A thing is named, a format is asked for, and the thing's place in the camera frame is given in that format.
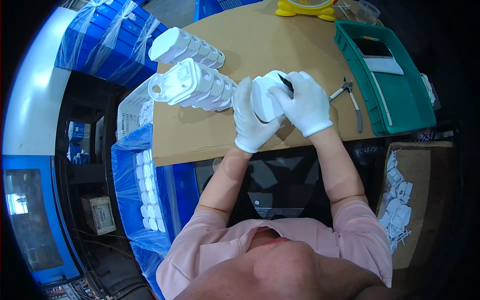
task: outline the white glove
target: white glove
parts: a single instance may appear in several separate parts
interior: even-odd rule
[[[285,116],[279,116],[267,124],[263,124],[253,112],[252,79],[245,77],[233,95],[233,119],[237,138],[235,145],[245,152],[256,153],[280,128]]]
[[[306,72],[287,75],[292,83],[293,99],[274,86],[268,89],[280,104],[284,114],[303,136],[309,136],[333,125],[328,111],[330,103],[325,90]]]

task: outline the woman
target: woman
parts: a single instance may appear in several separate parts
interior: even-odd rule
[[[285,115],[267,124],[253,112],[252,80],[247,77],[239,84],[233,99],[235,145],[157,269],[167,300],[399,296],[389,288],[392,256],[386,232],[368,207],[357,170],[331,127],[324,89],[305,72],[292,72],[288,80],[294,98],[271,88]],[[252,153],[276,133],[285,116],[317,150],[333,228],[313,218],[229,224]]]

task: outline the lips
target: lips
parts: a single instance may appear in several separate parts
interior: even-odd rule
[[[271,240],[271,241],[268,241],[268,242],[265,242],[263,243],[261,246],[265,246],[265,245],[277,245],[277,244],[281,244],[281,243],[284,243],[286,241],[289,241],[289,239],[287,238],[276,238],[274,240]]]

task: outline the wooden table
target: wooden table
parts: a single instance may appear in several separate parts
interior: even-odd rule
[[[276,1],[262,1],[224,11],[185,30],[206,40],[225,54],[219,72],[236,83],[244,77],[263,76],[271,70],[306,71],[331,95],[343,77],[353,79],[353,94],[363,116],[363,132],[348,93],[330,106],[330,119],[343,141],[376,137],[360,89],[343,54],[334,42],[335,24],[313,16],[275,15]],[[352,10],[358,9],[357,2]],[[345,19],[336,9],[336,15]],[[158,64],[158,73],[171,65]],[[156,102],[153,118],[153,158],[157,166],[224,156],[236,131],[233,110],[204,111]],[[311,145],[288,120],[260,151]]]

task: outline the wire cutters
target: wire cutters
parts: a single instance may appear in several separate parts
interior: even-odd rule
[[[350,99],[352,99],[352,103],[353,103],[353,106],[355,107],[355,111],[357,112],[357,119],[358,119],[358,129],[359,129],[359,133],[362,132],[362,128],[363,128],[363,121],[362,121],[362,117],[361,117],[361,113],[360,113],[360,109],[359,109],[359,106],[357,104],[357,101],[355,100],[355,97],[352,93],[352,88],[353,88],[353,79],[350,80],[349,83],[347,83],[347,81],[345,80],[345,77],[343,77],[343,87],[339,88],[336,92],[334,92],[329,98],[328,98],[328,101],[329,102],[332,102],[333,99],[335,99],[338,95],[340,95],[343,91],[348,91],[348,93],[350,94]]]

